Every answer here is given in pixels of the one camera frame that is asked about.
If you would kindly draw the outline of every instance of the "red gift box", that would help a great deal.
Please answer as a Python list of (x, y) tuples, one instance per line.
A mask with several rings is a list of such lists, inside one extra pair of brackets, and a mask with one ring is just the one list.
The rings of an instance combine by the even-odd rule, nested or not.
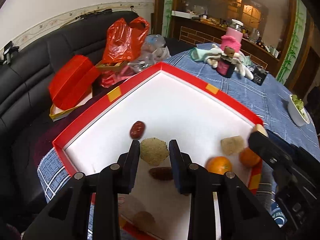
[(75, 107), (99, 75), (87, 57), (75, 55), (56, 73), (49, 85), (52, 102), (62, 110)]

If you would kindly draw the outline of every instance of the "table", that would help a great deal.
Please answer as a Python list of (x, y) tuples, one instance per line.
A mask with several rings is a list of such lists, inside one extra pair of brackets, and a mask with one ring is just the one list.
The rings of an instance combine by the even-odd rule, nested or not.
[[(211, 43), (198, 44), (198, 47), (210, 49), (211, 45)], [(263, 120), (266, 129), (270, 129), (288, 143), (303, 147), (320, 161), (319, 143), (313, 123), (302, 127), (294, 124), (287, 112), (290, 91), (276, 81), (272, 75), (269, 74), (266, 77), (262, 86), (247, 78), (240, 77), (236, 73), (232, 78), (227, 79), (220, 76), (208, 64), (193, 61), (188, 54), (189, 51), (182, 52), (165, 60), (165, 62), (185, 70), (229, 94), (257, 114)], [(50, 150), (42, 159), (37, 172), (47, 201), (50, 201), (70, 178), (54, 149)], [(275, 203), (275, 193), (276, 183), (272, 177), (272, 169), (263, 163), (261, 182), (256, 196), (281, 226), (284, 224), (285, 218)], [(94, 206), (91, 206), (89, 239), (92, 239), (93, 209)], [(125, 231), (121, 231), (121, 236), (122, 239), (132, 239)]]

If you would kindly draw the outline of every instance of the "metal screw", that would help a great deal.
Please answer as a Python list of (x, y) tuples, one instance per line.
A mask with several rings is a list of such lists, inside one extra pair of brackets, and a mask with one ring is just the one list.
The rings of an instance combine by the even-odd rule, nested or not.
[(297, 202), (297, 203), (292, 207), (292, 210), (293, 210), (294, 212), (298, 212), (298, 211), (300, 210), (300, 208), (301, 208), (301, 205), (300, 205), (299, 202)]
[(227, 171), (226, 172), (226, 176), (229, 179), (233, 179), (235, 177), (235, 174), (232, 171)]
[(299, 220), (301, 220), (302, 217), (304, 216), (303, 210), (301, 210), (298, 214), (296, 214), (296, 216), (297, 216), (297, 218), (298, 218)]
[(189, 165), (189, 169), (190, 170), (197, 170), (199, 168), (198, 164), (195, 164), (195, 163), (191, 163)]
[(113, 171), (117, 170), (120, 168), (120, 165), (118, 163), (111, 164), (110, 169)]
[(276, 163), (276, 162), (277, 162), (277, 160), (276, 160), (275, 158), (273, 158), (273, 157), (272, 157), (272, 159), (270, 159), (270, 162), (271, 162), (271, 163)]
[(83, 178), (83, 173), (82, 172), (77, 172), (75, 174), (75, 179), (82, 179)]

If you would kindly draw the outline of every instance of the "dried date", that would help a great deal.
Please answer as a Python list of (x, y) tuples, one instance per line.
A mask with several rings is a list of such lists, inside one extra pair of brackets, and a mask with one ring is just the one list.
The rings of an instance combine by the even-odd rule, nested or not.
[(172, 180), (172, 168), (171, 167), (158, 167), (149, 170), (149, 174), (158, 180)]
[(130, 137), (134, 140), (139, 140), (142, 137), (145, 128), (146, 128), (146, 125), (144, 124), (144, 122), (141, 122), (141, 121), (135, 122), (131, 127)]

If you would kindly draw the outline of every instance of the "green food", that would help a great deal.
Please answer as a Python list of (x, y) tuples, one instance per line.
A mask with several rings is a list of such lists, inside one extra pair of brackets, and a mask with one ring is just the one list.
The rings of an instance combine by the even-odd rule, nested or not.
[(292, 95), (291, 98), (292, 98), (293, 103), (295, 104), (295, 106), (297, 107), (299, 112), (301, 113), (303, 119), (306, 120), (306, 116), (303, 112), (303, 107), (304, 107), (303, 101), (301, 99), (298, 99), (297, 95)]

